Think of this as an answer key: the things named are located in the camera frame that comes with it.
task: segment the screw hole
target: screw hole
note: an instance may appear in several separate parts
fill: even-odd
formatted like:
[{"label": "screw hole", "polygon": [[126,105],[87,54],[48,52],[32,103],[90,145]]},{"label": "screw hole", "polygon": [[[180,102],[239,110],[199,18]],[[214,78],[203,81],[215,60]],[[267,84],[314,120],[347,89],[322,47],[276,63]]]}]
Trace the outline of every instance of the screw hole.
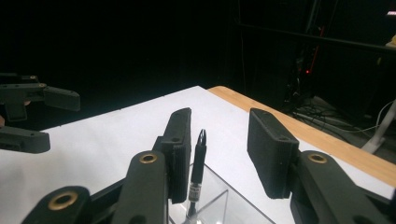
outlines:
[{"label": "screw hole", "polygon": [[327,159],[319,154],[309,154],[308,158],[309,158],[309,160],[314,161],[316,163],[326,163],[327,162]]},{"label": "screw hole", "polygon": [[149,153],[141,156],[139,160],[142,163],[152,163],[157,160],[157,156],[155,154]]},{"label": "screw hole", "polygon": [[52,211],[62,210],[75,203],[77,198],[78,195],[74,191],[62,192],[49,201],[49,209]]}]

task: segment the clear acrylic box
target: clear acrylic box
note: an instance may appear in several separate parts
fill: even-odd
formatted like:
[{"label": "clear acrylic box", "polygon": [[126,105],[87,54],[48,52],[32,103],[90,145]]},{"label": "clear acrylic box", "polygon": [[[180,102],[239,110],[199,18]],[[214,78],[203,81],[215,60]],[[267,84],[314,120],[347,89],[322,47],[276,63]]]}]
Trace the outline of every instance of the clear acrylic box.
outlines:
[{"label": "clear acrylic box", "polygon": [[189,200],[169,203],[169,223],[172,224],[240,224],[274,223],[220,176],[205,165],[201,196],[196,214],[187,218]]}]

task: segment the pen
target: pen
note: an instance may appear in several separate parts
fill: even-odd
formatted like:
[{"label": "pen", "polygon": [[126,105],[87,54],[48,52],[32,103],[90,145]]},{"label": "pen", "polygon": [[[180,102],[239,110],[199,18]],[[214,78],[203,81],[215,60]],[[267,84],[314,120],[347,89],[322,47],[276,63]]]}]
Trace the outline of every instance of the pen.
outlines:
[{"label": "pen", "polygon": [[205,155],[206,131],[205,129],[202,129],[198,136],[197,145],[195,146],[194,164],[192,166],[189,192],[190,208],[188,208],[187,217],[191,217],[196,213],[196,205],[201,194],[201,184],[204,175]]}]

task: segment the white tabletop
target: white tabletop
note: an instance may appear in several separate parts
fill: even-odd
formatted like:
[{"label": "white tabletop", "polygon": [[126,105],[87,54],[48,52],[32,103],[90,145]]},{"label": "white tabletop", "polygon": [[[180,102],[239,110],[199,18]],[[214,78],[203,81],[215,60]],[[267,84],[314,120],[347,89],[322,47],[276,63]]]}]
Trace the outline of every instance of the white tabletop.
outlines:
[{"label": "white tabletop", "polygon": [[[170,115],[184,107],[192,110],[193,143],[206,129],[205,163],[274,222],[293,223],[290,200],[267,198],[250,161],[248,113],[200,87],[45,130],[46,153],[0,150],[0,223],[20,223],[55,189],[83,186],[94,194],[124,178],[134,154],[151,150]],[[300,150],[319,149],[300,141]],[[337,161],[357,185],[391,197],[393,187]]]}]

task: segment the wooden table edge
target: wooden table edge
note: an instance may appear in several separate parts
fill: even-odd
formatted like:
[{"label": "wooden table edge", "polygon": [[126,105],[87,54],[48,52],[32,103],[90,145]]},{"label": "wooden table edge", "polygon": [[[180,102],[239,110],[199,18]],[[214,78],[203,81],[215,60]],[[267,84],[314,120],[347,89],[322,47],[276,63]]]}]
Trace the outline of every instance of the wooden table edge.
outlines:
[{"label": "wooden table edge", "polygon": [[208,91],[222,98],[223,100],[236,105],[237,107],[249,111],[251,107],[266,110],[296,137],[304,140],[314,147],[320,148],[334,157],[345,161],[363,172],[376,177],[377,179],[396,187],[396,165],[378,158],[360,148],[345,143],[327,133],[321,132],[297,119],[293,119],[273,108],[263,105],[245,95],[233,91],[227,87],[217,86]]}]

